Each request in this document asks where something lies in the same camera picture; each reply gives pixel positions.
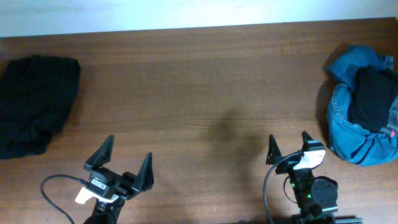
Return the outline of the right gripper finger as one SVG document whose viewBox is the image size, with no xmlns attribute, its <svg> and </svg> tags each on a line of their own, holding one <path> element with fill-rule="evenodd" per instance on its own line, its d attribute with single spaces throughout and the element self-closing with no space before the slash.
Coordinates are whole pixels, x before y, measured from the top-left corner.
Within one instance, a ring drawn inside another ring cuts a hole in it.
<svg viewBox="0 0 398 224">
<path fill-rule="evenodd" d="M 278 163 L 282 158 L 282 154 L 279 150 L 279 147 L 276 143 L 274 136 L 271 134 L 269 136 L 269 147 L 268 153 L 266 157 L 266 164 L 267 165 L 275 165 Z"/>
<path fill-rule="evenodd" d="M 313 139 L 306 131 L 302 132 L 303 146 L 302 151 L 319 151 L 325 147 L 320 140 Z"/>
</svg>

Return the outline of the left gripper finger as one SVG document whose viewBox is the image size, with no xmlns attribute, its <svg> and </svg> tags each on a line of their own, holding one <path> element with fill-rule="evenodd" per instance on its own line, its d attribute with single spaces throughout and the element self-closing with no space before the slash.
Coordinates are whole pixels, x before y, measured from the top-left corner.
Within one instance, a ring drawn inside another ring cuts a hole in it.
<svg viewBox="0 0 398 224">
<path fill-rule="evenodd" d="M 114 135 L 109 135 L 104 143 L 85 162 L 84 170 L 96 170 L 111 160 Z"/>
<path fill-rule="evenodd" d="M 141 165 L 139 173 L 134 179 L 132 188 L 136 192 L 145 192 L 150 190 L 154 184 L 154 175 L 152 170 L 152 153 L 148 153 Z"/>
</svg>

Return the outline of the black pants with red waistband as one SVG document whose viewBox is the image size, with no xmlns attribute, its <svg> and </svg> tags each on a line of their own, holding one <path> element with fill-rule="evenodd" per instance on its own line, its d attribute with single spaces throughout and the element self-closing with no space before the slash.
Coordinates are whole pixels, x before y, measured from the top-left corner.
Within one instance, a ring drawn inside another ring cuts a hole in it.
<svg viewBox="0 0 398 224">
<path fill-rule="evenodd" d="M 352 123 L 373 133 L 397 134 L 397 75 L 390 69 L 361 67 L 349 108 Z"/>
</svg>

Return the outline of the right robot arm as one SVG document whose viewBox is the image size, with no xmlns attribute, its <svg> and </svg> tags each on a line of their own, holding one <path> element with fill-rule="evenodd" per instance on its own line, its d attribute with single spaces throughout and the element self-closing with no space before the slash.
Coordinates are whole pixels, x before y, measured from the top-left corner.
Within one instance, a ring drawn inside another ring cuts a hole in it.
<svg viewBox="0 0 398 224">
<path fill-rule="evenodd" d="M 294 191 L 299 214 L 291 216 L 292 223 L 335 223 L 338 211 L 338 183 L 325 176 L 315 177 L 313 170 L 323 162 L 326 149 L 323 143 L 302 132 L 302 148 L 283 156 L 273 135 L 269 136 L 266 164 L 271 168 L 263 183 L 264 206 L 270 223 L 274 220 L 267 204 L 267 181 L 274 171 L 286 174 Z"/>
</svg>

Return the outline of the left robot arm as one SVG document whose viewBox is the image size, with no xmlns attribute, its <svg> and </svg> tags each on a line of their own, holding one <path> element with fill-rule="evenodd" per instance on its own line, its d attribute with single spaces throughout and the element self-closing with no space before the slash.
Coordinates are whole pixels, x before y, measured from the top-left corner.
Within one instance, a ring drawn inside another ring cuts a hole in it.
<svg viewBox="0 0 398 224">
<path fill-rule="evenodd" d="M 116 223 L 125 202 L 154 185 L 152 153 L 146 155 L 138 174 L 124 172 L 120 175 L 104 166 L 111 161 L 113 143 L 114 136 L 108 136 L 83 166 L 90 177 L 75 202 L 84 204 L 91 198 L 96 199 L 93 212 L 85 223 Z"/>
</svg>

